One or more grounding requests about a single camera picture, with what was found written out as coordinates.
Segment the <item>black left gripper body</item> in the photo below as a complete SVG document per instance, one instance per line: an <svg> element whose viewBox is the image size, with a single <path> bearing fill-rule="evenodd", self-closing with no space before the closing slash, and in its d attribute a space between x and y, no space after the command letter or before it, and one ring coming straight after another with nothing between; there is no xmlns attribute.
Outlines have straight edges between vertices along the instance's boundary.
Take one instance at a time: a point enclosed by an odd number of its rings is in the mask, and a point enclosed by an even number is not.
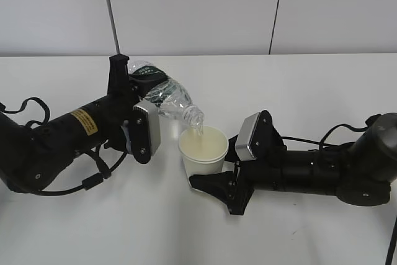
<svg viewBox="0 0 397 265"><path fill-rule="evenodd" d="M125 84L108 82L102 110L102 141L109 148L127 153L145 153L145 116L137 108L139 97Z"/></svg>

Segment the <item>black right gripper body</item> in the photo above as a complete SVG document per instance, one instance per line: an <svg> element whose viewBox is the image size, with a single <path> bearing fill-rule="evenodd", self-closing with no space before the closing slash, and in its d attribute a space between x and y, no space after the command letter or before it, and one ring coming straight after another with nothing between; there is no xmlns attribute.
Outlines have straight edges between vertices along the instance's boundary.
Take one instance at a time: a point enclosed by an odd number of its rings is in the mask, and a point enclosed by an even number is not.
<svg viewBox="0 0 397 265"><path fill-rule="evenodd" d="M254 188L246 179L240 161L234 163L226 188L226 205L231 215L244 215L245 209L252 197Z"/></svg>

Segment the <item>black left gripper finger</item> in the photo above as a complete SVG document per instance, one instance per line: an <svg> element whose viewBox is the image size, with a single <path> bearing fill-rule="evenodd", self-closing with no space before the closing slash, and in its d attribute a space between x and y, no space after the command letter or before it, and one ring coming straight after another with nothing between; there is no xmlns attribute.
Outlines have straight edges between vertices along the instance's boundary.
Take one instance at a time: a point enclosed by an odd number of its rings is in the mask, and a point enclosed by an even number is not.
<svg viewBox="0 0 397 265"><path fill-rule="evenodd" d="M166 73L151 74L129 74L130 87L140 96L145 97L147 93L157 85L168 80Z"/></svg>
<svg viewBox="0 0 397 265"><path fill-rule="evenodd" d="M129 57L126 55L114 55L109 58L109 80L107 94L126 95L130 92L128 65Z"/></svg>

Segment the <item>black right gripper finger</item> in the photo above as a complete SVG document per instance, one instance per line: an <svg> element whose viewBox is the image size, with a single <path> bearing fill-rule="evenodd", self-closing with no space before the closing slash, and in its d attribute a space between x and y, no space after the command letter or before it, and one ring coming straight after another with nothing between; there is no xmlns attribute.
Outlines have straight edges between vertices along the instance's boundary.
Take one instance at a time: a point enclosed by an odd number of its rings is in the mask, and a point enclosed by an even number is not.
<svg viewBox="0 0 397 265"><path fill-rule="evenodd" d="M235 135L233 138L230 138L228 140L228 151L227 154L225 155L225 161L227 162L235 163L237 161L240 161L240 158L235 149L237 138L238 135Z"/></svg>
<svg viewBox="0 0 397 265"><path fill-rule="evenodd" d="M189 182L195 190L202 191L224 203L229 212L239 212L235 200L237 182L232 171L206 175L194 174L189 177Z"/></svg>

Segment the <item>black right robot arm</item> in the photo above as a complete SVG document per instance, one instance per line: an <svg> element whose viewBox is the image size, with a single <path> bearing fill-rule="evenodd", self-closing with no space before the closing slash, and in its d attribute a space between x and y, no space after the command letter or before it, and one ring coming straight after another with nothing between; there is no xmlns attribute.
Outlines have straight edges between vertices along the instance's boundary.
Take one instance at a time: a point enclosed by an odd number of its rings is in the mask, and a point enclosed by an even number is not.
<svg viewBox="0 0 397 265"><path fill-rule="evenodd" d="M242 215L256 190L330 195L350 205L389 202L396 180L396 114L377 114L359 128L356 141L317 143L314 150L289 150L266 110L247 117L229 140L225 159L234 169L194 174L190 185Z"/></svg>

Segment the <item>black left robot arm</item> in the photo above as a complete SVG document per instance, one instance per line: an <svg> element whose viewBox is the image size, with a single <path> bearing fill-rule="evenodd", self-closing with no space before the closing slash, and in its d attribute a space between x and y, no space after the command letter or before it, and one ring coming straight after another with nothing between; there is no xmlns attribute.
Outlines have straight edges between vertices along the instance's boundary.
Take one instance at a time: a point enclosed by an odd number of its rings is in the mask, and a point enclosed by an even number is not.
<svg viewBox="0 0 397 265"><path fill-rule="evenodd" d="M48 106L41 121L20 125L11 111L1 107L1 180L14 191L51 196L48 186L81 155L90 156L97 172L57 196L91 189L111 177L115 170L100 157L101 148L123 156L132 155L146 164L161 142L158 107L147 93L167 80L167 74L145 65L128 72L126 55L111 56L107 94L67 114L52 119Z"/></svg>

